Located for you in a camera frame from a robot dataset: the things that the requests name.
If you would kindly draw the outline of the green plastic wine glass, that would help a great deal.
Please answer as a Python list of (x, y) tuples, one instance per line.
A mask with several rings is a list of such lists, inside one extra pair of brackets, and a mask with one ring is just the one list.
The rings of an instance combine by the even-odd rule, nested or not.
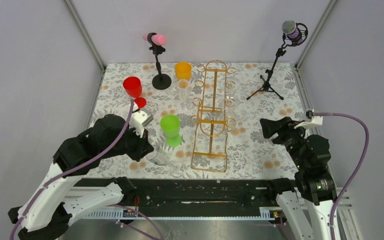
[(165, 115), (160, 121), (160, 127), (166, 137), (168, 146), (174, 148), (182, 143), (182, 137), (180, 135), (181, 122), (176, 115)]

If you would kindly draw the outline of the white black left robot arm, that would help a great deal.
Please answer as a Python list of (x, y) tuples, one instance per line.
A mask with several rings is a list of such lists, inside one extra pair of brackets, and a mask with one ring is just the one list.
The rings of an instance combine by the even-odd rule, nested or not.
[(11, 208), (10, 239), (55, 240), (82, 217), (99, 208), (137, 200), (127, 177), (116, 177), (93, 193), (66, 201), (69, 190), (104, 159), (127, 155), (140, 161), (153, 151), (146, 125), (153, 116), (144, 110), (127, 118), (108, 114), (78, 136), (66, 139), (53, 156), (49, 170), (33, 196), (23, 206)]

